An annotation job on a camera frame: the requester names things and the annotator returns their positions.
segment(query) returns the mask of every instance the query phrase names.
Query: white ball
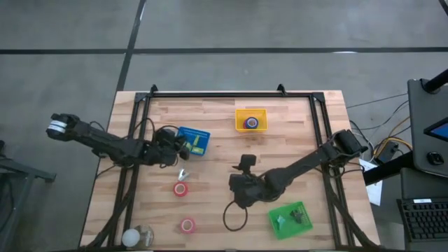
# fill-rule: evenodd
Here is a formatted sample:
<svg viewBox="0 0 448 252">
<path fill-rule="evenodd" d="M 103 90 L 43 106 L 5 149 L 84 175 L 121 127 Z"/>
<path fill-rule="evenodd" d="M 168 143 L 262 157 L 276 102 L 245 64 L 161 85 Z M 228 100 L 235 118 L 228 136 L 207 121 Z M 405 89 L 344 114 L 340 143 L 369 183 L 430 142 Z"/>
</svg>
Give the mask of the white ball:
<svg viewBox="0 0 448 252">
<path fill-rule="evenodd" d="M 139 233 L 139 231 L 137 231 L 133 228 L 128 229 L 125 231 L 125 233 L 123 233 L 121 240 L 126 247 L 128 247 L 128 248 L 133 247 L 133 246 L 137 245 L 137 243 L 139 242 L 140 233 Z"/>
</svg>

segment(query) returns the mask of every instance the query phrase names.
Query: tape roll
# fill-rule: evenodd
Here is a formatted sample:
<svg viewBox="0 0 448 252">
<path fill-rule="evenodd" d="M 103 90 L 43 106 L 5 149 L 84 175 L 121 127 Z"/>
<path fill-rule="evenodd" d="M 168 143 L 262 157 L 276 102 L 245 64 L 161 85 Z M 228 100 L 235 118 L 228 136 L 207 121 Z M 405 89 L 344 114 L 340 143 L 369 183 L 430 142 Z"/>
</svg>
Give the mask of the tape roll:
<svg viewBox="0 0 448 252">
<path fill-rule="evenodd" d="M 247 118 L 244 121 L 244 128 L 245 129 L 256 129 L 257 127 L 258 127 L 258 120 L 257 120 L 257 118 L 250 117 L 250 118 Z"/>
<path fill-rule="evenodd" d="M 175 183 L 174 187 L 173 187 L 173 192 L 174 192 L 174 195 L 177 197 L 183 197 L 183 196 L 187 195 L 187 193 L 188 193 L 187 183 L 180 182 L 180 181 Z"/>
<path fill-rule="evenodd" d="M 184 218 L 181 221 L 181 232 L 184 234 L 191 234 L 194 233 L 196 230 L 196 223 L 195 220 L 192 218 Z"/>
</svg>

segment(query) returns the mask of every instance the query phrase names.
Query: red tape roll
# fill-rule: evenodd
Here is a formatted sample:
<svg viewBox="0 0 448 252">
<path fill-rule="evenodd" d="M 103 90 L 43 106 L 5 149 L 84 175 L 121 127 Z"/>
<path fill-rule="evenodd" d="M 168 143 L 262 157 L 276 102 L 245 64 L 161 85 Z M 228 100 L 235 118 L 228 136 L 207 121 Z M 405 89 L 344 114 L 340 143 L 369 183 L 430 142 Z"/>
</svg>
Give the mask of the red tape roll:
<svg viewBox="0 0 448 252">
<path fill-rule="evenodd" d="M 188 186 L 185 182 L 177 182 L 173 187 L 174 195 L 177 197 L 183 197 L 188 193 Z"/>
<path fill-rule="evenodd" d="M 192 218 L 184 218 L 181 222 L 181 232 L 184 234 L 194 233 L 196 230 L 195 220 Z"/>
</svg>

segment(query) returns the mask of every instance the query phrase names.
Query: computer monitor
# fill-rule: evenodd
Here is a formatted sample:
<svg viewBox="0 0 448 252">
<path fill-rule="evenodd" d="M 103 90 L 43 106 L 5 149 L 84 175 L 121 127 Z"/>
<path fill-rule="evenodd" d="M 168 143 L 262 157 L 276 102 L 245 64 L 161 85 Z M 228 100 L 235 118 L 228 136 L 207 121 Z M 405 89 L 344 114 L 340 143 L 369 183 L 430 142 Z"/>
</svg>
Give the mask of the computer monitor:
<svg viewBox="0 0 448 252">
<path fill-rule="evenodd" d="M 448 118 L 427 127 L 423 132 L 428 136 L 432 136 L 443 141 L 448 141 Z"/>
</svg>

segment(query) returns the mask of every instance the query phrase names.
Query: yellow bowl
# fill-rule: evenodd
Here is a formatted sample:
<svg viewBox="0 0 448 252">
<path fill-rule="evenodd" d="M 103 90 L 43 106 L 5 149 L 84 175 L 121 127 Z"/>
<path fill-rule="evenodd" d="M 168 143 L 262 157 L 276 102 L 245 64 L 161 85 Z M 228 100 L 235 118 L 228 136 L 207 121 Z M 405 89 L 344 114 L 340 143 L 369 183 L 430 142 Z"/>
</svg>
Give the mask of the yellow bowl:
<svg viewBox="0 0 448 252">
<path fill-rule="evenodd" d="M 254 117 L 258 120 L 256 129 L 244 129 L 244 121 Z M 235 110 L 235 129 L 238 132 L 264 132 L 267 130 L 267 116 L 265 108 L 240 108 Z"/>
</svg>

